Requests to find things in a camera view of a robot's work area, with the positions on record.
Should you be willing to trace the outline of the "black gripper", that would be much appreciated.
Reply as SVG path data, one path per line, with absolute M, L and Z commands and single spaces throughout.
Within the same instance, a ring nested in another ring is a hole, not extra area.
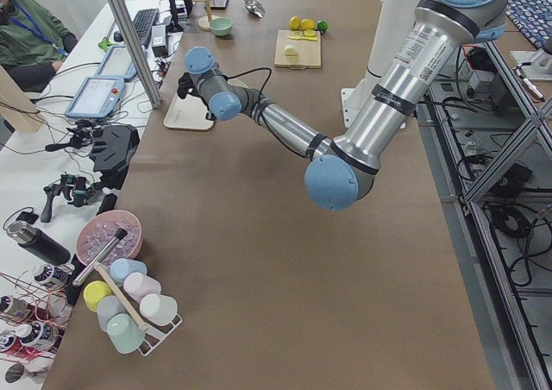
M 199 94 L 198 89 L 194 85 L 191 75 L 188 72 L 184 72 L 178 80 L 177 95 L 180 99 L 186 99 L 189 95 L 199 98 L 207 109 L 205 119 L 215 119 L 214 114 L 210 111 L 207 101 Z

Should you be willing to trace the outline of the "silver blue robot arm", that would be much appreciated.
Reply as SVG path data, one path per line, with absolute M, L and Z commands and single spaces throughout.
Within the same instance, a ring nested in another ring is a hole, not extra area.
M 310 199 L 339 211 L 365 197 L 380 169 L 380 155 L 448 61 L 467 44 L 494 41 L 505 29 L 508 0 L 420 0 L 415 22 L 343 135 L 329 139 L 261 91 L 231 85 L 211 51 L 193 47 L 185 65 L 198 95 L 218 120 L 248 115 L 294 153 L 309 160 L 304 175 Z

